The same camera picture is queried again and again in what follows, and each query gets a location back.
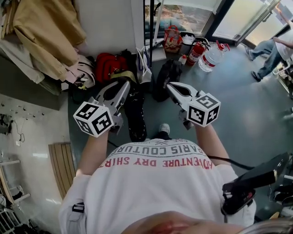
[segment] red bag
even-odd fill
[[[111,74],[116,70],[128,70],[126,59],[120,55],[101,53],[96,60],[96,80],[105,83],[111,79]]]
[[[169,28],[165,29],[164,36],[164,49],[166,52],[177,53],[182,45],[182,37],[180,31],[175,25],[170,25]]]

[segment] hand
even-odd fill
[[[277,38],[277,37],[273,37],[273,41],[274,42],[277,42],[277,43],[280,43],[281,42],[281,40],[279,38]]]
[[[280,5],[280,3],[278,3],[278,4],[275,6],[275,9],[276,9],[279,13],[281,13],[281,10],[279,9],[279,5]]]

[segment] window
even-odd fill
[[[159,35],[164,36],[165,28],[170,25],[175,25],[178,30],[183,32],[193,32],[200,34],[204,28],[211,11],[201,8],[184,6],[184,5],[166,5],[163,6],[163,11],[160,20]],[[156,27],[157,16],[154,17],[154,31]],[[145,7],[145,32],[149,38],[150,33],[150,6]]]

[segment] white plastic bag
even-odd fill
[[[144,46],[142,49],[136,48],[136,67],[137,67],[137,78],[140,84],[151,82],[152,80],[152,72],[149,69],[149,56],[147,53],[147,49]]]

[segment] gray floor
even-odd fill
[[[194,86],[198,90],[210,92],[221,101],[221,110],[213,126],[230,158],[247,165],[258,165],[268,161],[279,153],[293,151],[293,121],[283,121],[281,114],[293,106],[288,93],[275,77],[266,77],[257,83],[250,75],[251,70],[259,69],[263,58],[254,62],[246,58],[242,45],[225,53],[224,60],[210,73],[200,70],[198,65],[184,67],[181,82]],[[157,76],[165,61],[153,65]],[[171,126],[170,137],[185,138],[196,142],[193,129],[187,131],[178,120],[179,107],[170,99],[155,102],[150,94],[145,95],[144,116],[148,137],[152,137],[160,123]],[[78,105],[69,100],[69,128],[73,152],[78,161],[87,140],[75,123],[72,115]],[[110,140],[117,145],[130,142],[127,119],[118,136],[111,135]],[[109,153],[114,148],[109,146]],[[244,170],[235,167],[238,175]],[[255,198],[258,210],[275,206],[268,202],[268,188],[258,190]]]

